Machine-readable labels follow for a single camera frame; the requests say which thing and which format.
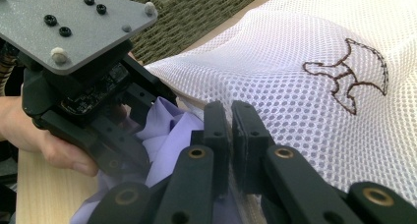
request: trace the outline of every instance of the human hand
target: human hand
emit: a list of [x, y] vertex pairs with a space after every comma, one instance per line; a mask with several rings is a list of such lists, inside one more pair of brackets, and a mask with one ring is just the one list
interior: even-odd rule
[[41, 152], [54, 167], [76, 170], [88, 176], [98, 172], [94, 161], [80, 148], [34, 126], [22, 109], [21, 97], [0, 97], [0, 140], [19, 149]]

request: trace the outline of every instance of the black embroidered logo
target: black embroidered logo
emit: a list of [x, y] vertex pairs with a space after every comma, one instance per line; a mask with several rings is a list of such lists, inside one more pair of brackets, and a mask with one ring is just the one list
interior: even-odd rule
[[303, 69], [314, 76], [327, 76], [334, 80], [334, 99], [349, 113], [356, 115], [355, 97], [351, 95], [353, 87], [369, 85], [387, 95], [388, 71], [383, 55], [376, 49], [346, 38], [347, 54], [334, 65], [321, 62], [305, 62]]

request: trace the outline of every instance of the gray metal plate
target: gray metal plate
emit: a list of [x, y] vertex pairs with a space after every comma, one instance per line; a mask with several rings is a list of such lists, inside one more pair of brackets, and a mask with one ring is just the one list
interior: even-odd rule
[[[106, 14], [96, 11], [97, 4], [106, 6]], [[145, 6], [129, 0], [95, 0], [92, 6], [84, 0], [0, 0], [0, 37], [51, 72], [68, 75], [152, 25], [157, 13], [148, 16]], [[49, 27], [46, 15], [56, 17], [58, 25]], [[60, 27], [70, 28], [72, 35], [61, 36]], [[52, 60], [56, 47], [68, 53], [66, 63]]]

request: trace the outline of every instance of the lavender cloth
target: lavender cloth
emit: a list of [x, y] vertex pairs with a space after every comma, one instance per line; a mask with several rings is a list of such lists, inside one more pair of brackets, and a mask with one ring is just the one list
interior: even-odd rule
[[[84, 201], [70, 223], [88, 223], [92, 212], [107, 192], [123, 182], [145, 183], [151, 187], [169, 176], [175, 167], [179, 153], [190, 144], [191, 132], [202, 130], [203, 127], [203, 122], [194, 114], [177, 108], [164, 98], [158, 98], [148, 112], [145, 128], [136, 133], [136, 137], [143, 140], [152, 162], [147, 179], [141, 181], [140, 176], [132, 174], [115, 178], [99, 172], [98, 192]], [[236, 205], [231, 196], [214, 204], [213, 215], [214, 223], [240, 223]]]

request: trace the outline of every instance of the mesh laundry bag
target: mesh laundry bag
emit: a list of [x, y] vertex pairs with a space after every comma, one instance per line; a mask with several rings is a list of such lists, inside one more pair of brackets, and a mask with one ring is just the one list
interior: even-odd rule
[[147, 69], [200, 115], [251, 103], [333, 186], [373, 181], [417, 205], [416, 50], [416, 0], [271, 0]]

